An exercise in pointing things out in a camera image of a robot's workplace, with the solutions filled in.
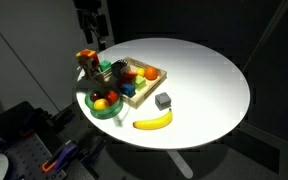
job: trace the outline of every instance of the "table leg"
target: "table leg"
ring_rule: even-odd
[[[183,175],[187,179],[191,179],[193,177],[193,171],[182,158],[182,156],[176,150],[168,150],[167,153],[173,159],[174,163],[180,169]]]

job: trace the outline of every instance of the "gray cube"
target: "gray cube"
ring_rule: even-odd
[[[166,92],[163,92],[155,96],[155,104],[161,111],[171,107],[171,98],[166,94]]]

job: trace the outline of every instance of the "green bowl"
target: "green bowl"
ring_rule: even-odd
[[[95,110],[94,109],[94,102],[92,102],[90,99],[91,93],[93,91],[99,91],[101,94],[105,94],[109,90],[113,90],[117,93],[117,95],[118,95],[117,101],[106,109]],[[90,108],[91,114],[93,115],[93,117],[95,117],[97,119],[112,118],[112,117],[116,116],[123,108],[122,95],[118,89],[113,88],[113,87],[112,88],[98,87],[98,88],[92,89],[91,91],[86,93],[85,104],[87,105],[87,107]]]

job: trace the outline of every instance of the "table top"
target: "table top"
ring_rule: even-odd
[[[250,91],[241,71],[227,58],[199,44],[168,38],[139,39],[117,44],[98,54],[100,61],[125,57],[167,71],[167,79],[138,108],[124,103],[113,118],[94,118],[77,92],[86,117],[110,136],[151,149],[184,149],[214,141],[235,128],[245,116]],[[83,81],[81,71],[78,82]],[[133,122],[164,115],[155,95],[166,92],[172,100],[173,121],[157,130],[139,130]]]

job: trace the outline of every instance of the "yellow banana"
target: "yellow banana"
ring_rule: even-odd
[[[163,116],[150,120],[135,121],[133,122],[133,126],[137,129],[143,129],[143,130],[159,129],[170,124],[172,122],[172,119],[173,119],[172,109],[169,108],[169,111]]]

